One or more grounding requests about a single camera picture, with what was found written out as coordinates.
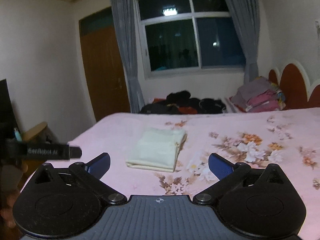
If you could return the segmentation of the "person's left hand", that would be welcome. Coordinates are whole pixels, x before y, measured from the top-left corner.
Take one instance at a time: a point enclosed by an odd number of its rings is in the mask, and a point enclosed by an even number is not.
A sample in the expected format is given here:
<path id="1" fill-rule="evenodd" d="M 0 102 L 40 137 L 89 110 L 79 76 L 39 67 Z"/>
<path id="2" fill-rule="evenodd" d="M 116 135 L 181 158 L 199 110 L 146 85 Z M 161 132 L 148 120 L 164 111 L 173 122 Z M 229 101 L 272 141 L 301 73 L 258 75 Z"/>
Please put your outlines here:
<path id="1" fill-rule="evenodd" d="M 27 170 L 28 165 L 24 161 L 18 161 L 17 165 L 1 163 L 1 239 L 16 238 L 12 209 L 20 195 L 19 182 Z"/>

